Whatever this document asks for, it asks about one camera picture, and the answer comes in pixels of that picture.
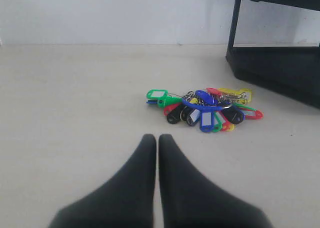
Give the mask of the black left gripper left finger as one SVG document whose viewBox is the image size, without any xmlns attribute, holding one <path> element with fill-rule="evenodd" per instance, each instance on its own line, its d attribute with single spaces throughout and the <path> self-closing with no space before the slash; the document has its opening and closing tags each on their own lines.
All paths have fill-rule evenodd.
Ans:
<svg viewBox="0 0 320 228">
<path fill-rule="evenodd" d="M 51 228 L 152 228 L 157 144 L 145 134 L 121 169 L 101 187 L 62 208 Z"/>
</svg>

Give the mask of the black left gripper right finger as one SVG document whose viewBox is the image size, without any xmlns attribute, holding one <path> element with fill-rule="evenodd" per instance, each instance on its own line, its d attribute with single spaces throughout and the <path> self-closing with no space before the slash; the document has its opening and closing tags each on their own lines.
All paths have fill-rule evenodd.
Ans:
<svg viewBox="0 0 320 228">
<path fill-rule="evenodd" d="M 158 140 L 158 173 L 166 228 L 271 228 L 258 207 L 206 178 L 170 134 Z"/>
</svg>

